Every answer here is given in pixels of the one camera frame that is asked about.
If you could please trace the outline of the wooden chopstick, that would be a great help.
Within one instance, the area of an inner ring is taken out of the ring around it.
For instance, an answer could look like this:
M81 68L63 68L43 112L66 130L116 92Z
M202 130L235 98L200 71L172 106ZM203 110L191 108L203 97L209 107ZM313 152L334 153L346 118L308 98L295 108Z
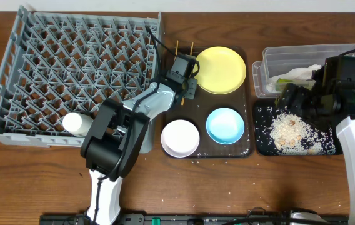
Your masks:
M193 48L194 48L194 42L191 43L191 48L190 48L190 52L189 52L190 56L193 55ZM181 100L181 105L182 106L184 105L184 100L185 100L185 97L183 97L182 100Z
M179 40L176 41L176 48L175 48L175 59L177 58L177 55L179 53Z

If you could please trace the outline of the green orange snack wrapper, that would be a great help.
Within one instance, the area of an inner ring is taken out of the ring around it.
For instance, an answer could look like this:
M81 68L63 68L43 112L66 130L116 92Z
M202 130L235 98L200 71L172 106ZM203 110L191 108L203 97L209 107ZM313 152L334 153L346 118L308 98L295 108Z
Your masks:
M290 79L283 79L283 78L279 78L277 80L277 83L275 84L275 89L277 91L282 91L285 86L289 83L293 83L297 86L302 86L305 87L307 89L312 89L312 87L314 86L315 81L312 79L309 80L290 80Z

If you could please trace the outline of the white napkin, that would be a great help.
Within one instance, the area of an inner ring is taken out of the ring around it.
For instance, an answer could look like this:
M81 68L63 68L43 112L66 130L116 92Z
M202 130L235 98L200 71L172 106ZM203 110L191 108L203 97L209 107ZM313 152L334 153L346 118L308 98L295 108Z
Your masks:
M290 80L303 80L303 81L309 80L312 79L313 71L317 71L321 68L322 68L321 65L313 64L309 67L294 68L285 74L270 77L266 85L266 90L270 93L280 93L281 91L277 91L275 89L275 84L277 83L279 78L290 79Z

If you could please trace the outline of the light blue bowl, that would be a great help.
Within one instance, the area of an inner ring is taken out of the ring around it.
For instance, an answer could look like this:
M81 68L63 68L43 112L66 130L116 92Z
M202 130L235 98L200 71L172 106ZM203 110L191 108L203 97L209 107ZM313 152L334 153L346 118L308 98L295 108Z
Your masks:
M245 128L246 125L241 115L228 107L215 109L206 119L207 134L214 142L223 145L239 141Z

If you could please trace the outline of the white bowl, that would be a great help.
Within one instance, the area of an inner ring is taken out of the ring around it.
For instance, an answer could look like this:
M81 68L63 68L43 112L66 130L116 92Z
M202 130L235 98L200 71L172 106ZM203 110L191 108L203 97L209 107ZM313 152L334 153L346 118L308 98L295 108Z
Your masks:
M198 148L200 134L197 127L183 119L168 123L161 132L161 146L170 156L185 158Z

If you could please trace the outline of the white cup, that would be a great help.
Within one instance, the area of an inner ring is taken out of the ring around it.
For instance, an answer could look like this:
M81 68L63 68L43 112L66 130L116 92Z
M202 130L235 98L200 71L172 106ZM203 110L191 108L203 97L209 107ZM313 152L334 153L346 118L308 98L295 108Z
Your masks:
M70 112L62 119L63 128L76 137L86 136L92 123L92 117L77 112Z

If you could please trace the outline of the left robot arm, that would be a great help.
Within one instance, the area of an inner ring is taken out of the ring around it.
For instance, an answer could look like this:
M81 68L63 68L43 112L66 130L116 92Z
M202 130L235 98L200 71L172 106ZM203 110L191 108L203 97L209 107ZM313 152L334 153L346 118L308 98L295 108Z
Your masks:
M123 179L140 151L152 148L150 123L186 96L199 69L194 56L178 54L172 68L157 75L142 93L122 102L102 102L81 146L92 180L85 224L113 224L118 218Z

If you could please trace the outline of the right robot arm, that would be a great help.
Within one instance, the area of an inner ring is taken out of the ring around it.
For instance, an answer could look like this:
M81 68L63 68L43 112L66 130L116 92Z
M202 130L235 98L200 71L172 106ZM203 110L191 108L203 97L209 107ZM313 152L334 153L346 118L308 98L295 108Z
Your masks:
M275 105L319 130L335 131L346 163L349 223L355 224L355 57L344 53L327 58L321 69L313 71L312 79L312 89L287 84Z

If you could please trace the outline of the clear plastic waste bin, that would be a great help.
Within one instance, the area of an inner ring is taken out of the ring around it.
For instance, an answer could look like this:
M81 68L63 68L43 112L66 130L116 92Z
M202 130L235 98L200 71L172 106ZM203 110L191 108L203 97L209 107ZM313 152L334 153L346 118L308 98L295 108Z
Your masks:
M304 46L267 47L262 61L252 65L254 88L259 98L276 98L279 93L266 90L269 78L288 73L294 68L324 65L327 58L355 49L355 44L318 44Z

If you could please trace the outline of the dark brown serving tray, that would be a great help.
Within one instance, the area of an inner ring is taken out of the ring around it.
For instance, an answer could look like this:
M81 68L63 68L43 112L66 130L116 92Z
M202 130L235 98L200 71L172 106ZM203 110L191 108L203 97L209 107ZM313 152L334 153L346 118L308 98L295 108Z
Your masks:
M196 89L193 100L186 99L183 105L173 106L162 116L163 125L183 119L193 123L199 131L199 146L186 156L196 158L246 158L254 151L254 128L251 119L251 88L249 79L235 91L225 95L211 94L201 87ZM231 108L238 112L244 121L244 134L233 144L219 144L213 141L206 131L206 119L218 108Z

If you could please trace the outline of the yellow plate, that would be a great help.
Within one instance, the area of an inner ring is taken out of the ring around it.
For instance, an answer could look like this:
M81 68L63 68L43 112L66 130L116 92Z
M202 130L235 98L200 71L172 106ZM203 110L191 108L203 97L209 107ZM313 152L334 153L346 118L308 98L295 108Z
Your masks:
M201 51L196 60L199 67L195 78L198 85L212 94L229 94L237 90L247 75L244 59L228 47L210 47Z

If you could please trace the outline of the grey plastic dish rack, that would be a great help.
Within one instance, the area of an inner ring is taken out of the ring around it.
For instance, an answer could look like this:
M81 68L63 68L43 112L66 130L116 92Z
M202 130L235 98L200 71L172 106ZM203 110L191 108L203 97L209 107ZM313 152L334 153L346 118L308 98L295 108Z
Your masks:
M95 116L131 99L157 74L163 20L29 12L20 7L0 66L0 143L79 147L71 112Z

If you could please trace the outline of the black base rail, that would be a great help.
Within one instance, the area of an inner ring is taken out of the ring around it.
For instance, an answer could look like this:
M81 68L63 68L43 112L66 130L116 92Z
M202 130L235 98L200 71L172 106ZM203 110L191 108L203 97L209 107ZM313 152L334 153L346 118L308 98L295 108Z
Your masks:
M39 225L218 225L218 224L355 224L348 216L320 215L307 209L292 209L283 212L271 212L261 207L250 209L246 214L147 214L144 211L120 211L106 220L99 215L81 214L43 214Z

